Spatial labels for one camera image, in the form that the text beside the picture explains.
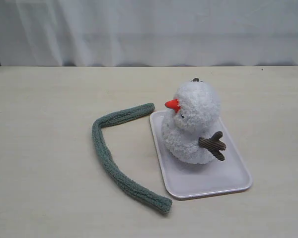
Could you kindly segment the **white rectangular tray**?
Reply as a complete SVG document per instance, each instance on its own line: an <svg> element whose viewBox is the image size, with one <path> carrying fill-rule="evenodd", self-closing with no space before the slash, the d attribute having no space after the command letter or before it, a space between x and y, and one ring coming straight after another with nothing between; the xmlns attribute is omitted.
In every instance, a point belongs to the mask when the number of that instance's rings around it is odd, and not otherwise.
<svg viewBox="0 0 298 238"><path fill-rule="evenodd" d="M165 147L161 125L166 111L156 111L149 117L153 140L167 192L178 200L222 195L246 191L253 178L237 149L228 129L220 119L217 130L223 132L225 160L211 161L205 165L187 164L176 159Z"/></svg>

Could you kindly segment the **white backdrop curtain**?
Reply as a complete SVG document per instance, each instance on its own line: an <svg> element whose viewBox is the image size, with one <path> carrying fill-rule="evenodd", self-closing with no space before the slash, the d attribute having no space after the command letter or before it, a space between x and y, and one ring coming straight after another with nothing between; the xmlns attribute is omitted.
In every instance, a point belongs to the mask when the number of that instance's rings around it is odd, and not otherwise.
<svg viewBox="0 0 298 238"><path fill-rule="evenodd" d="M0 0L0 66L298 65L298 0Z"/></svg>

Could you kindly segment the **white plush snowman toy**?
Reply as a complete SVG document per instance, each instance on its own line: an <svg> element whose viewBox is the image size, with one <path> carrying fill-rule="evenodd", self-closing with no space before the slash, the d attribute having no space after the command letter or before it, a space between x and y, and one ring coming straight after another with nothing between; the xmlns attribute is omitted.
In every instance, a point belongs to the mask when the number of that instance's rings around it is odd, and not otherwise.
<svg viewBox="0 0 298 238"><path fill-rule="evenodd" d="M225 160L223 132L216 128L221 104L211 85L193 78L179 86L164 105L162 140L176 159L194 165Z"/></svg>

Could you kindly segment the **green fuzzy scarf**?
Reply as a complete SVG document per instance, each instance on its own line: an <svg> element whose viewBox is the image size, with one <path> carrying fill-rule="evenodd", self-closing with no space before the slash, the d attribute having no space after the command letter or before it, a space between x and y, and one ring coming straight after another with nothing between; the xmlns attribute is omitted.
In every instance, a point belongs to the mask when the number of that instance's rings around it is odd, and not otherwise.
<svg viewBox="0 0 298 238"><path fill-rule="evenodd" d="M143 118L153 113L154 110L155 105L153 103L146 103L104 115L93 123L91 136L95 152L102 167L122 192L160 214L167 215L171 210L172 200L154 193L126 176L114 162L102 133L102 129L105 127L116 126Z"/></svg>

